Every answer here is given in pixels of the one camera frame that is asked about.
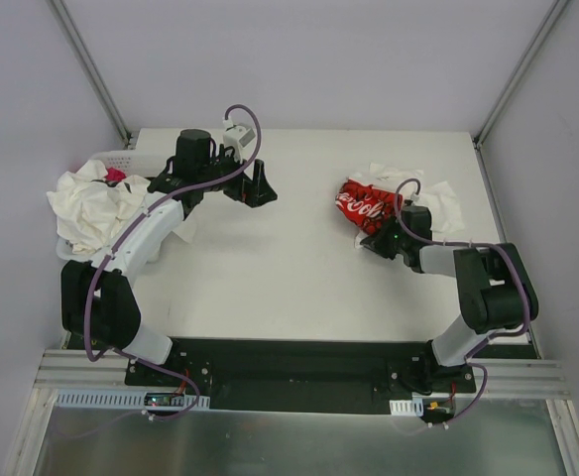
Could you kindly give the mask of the white red-print t-shirt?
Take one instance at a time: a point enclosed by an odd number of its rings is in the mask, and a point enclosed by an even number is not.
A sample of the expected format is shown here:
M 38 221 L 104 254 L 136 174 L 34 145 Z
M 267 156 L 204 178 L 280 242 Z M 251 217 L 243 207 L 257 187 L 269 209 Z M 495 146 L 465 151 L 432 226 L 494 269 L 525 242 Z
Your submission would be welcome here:
M 431 231 L 449 235 L 465 228 L 460 201 L 448 181 L 427 183 L 422 170 L 399 170 L 372 163 L 350 175 L 335 196 L 335 206 L 359 230 L 355 246 L 379 231 L 407 199 L 431 212 Z

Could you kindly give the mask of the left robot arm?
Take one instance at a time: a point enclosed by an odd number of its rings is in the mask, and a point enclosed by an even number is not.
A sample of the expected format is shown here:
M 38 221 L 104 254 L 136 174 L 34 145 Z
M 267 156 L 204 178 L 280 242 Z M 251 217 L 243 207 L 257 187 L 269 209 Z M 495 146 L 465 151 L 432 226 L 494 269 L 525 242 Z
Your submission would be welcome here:
M 143 321 L 133 293 L 139 272 L 208 192 L 256 208 L 277 199 L 256 155 L 243 159 L 248 146 L 261 147 L 259 127 L 224 123 L 222 141 L 200 129 L 182 130 L 174 155 L 152 176 L 143 204 L 111 244 L 87 261 L 68 261 L 60 274 L 63 328 L 108 349 L 148 361 L 159 385 L 174 384 L 181 362 L 173 340 Z

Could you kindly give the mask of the aluminium front rail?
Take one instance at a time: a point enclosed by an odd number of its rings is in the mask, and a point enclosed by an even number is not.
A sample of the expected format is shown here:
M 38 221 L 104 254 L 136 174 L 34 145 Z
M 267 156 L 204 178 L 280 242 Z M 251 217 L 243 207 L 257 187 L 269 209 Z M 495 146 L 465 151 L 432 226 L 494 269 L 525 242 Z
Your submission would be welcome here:
M 488 372 L 488 399 L 569 400 L 571 389 L 562 365 L 543 359 L 488 359 L 474 361 Z M 90 362 L 81 350 L 50 349 L 41 360 L 34 386 L 51 389 L 127 390 L 128 361 L 108 354 Z

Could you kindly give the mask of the aluminium frame post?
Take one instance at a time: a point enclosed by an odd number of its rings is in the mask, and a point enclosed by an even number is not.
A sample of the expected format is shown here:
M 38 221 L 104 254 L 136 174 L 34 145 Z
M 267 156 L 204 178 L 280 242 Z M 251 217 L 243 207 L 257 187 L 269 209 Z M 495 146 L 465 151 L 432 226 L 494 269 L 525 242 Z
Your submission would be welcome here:
M 492 133 L 495 125 L 501 119 L 502 114 L 507 109 L 511 99 L 519 89 L 521 82 L 529 73 L 531 66 L 536 61 L 541 50 L 552 35 L 553 30 L 571 4 L 571 0 L 555 0 L 549 5 L 545 15 L 538 24 L 538 27 L 527 43 L 517 64 L 506 81 L 501 93 L 495 100 L 492 109 L 486 116 L 481 128 L 473 136 L 473 145 L 476 150 L 482 148 Z
M 80 33 L 67 5 L 62 0 L 47 0 L 52 15 L 56 19 L 69 47 L 75 55 L 77 62 L 87 79 L 92 91 L 102 107 L 107 119 L 112 125 L 116 135 L 125 148 L 132 139 L 132 132 L 117 107 L 107 84 L 100 73 L 88 46 Z

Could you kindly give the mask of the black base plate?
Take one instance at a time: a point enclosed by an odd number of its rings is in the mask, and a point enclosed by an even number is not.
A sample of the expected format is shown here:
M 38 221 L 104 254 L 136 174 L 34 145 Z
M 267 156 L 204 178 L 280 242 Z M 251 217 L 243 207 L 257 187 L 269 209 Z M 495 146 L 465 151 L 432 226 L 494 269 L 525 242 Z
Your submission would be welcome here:
M 439 366 L 423 342 L 178 338 L 166 374 L 127 366 L 125 383 L 209 398 L 214 410 L 385 415 L 415 394 L 475 392 L 471 367 Z

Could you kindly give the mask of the left aluminium frame post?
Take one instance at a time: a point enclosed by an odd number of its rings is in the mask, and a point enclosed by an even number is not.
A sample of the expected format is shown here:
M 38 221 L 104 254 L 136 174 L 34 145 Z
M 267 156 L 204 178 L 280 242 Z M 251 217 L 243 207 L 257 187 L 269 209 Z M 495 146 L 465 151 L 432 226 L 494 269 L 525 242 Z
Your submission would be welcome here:
M 77 62 L 87 79 L 92 91 L 102 107 L 107 119 L 112 125 L 116 135 L 125 148 L 132 139 L 132 132 L 117 107 L 107 84 L 100 73 L 88 46 L 80 33 L 67 5 L 62 0 L 47 0 L 52 15 L 56 19 L 69 47 L 75 55 Z

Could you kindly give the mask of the pink t-shirt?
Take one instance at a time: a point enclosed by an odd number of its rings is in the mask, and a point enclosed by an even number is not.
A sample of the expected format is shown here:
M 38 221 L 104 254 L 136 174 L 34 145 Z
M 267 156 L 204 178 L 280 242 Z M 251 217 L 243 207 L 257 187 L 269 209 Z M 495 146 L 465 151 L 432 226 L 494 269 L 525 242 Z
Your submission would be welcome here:
M 105 176 L 106 181 L 121 181 L 126 177 L 126 174 L 123 171 L 120 171 L 115 168 L 107 168 L 106 172 L 107 172 L 107 175 Z

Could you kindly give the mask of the right aluminium frame post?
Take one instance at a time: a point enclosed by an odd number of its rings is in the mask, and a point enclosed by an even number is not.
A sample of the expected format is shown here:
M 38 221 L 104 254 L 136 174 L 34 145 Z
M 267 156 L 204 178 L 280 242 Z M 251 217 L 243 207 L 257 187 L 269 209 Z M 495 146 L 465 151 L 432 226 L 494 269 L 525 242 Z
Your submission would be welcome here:
M 571 4 L 571 0 L 555 0 L 549 5 L 545 15 L 538 24 L 538 27 L 527 43 L 517 64 L 506 81 L 501 93 L 495 100 L 492 109 L 486 116 L 481 128 L 473 136 L 473 145 L 476 150 L 482 148 L 492 133 L 495 125 L 501 119 L 502 114 L 507 109 L 511 99 L 519 89 L 521 82 L 529 73 L 531 66 L 536 61 L 541 50 L 552 35 L 553 30 Z

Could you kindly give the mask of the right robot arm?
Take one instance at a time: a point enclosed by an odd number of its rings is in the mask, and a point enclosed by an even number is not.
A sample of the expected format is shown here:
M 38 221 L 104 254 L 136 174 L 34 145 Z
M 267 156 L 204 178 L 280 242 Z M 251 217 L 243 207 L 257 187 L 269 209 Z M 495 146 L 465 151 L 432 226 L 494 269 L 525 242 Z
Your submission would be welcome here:
M 459 314 L 430 341 L 430 359 L 418 366 L 420 383 L 437 392 L 452 382 L 453 367 L 491 340 L 525 334 L 539 302 L 514 244 L 439 242 L 431 224 L 428 208 L 408 203 L 361 246 L 386 259 L 402 257 L 415 273 L 455 280 Z

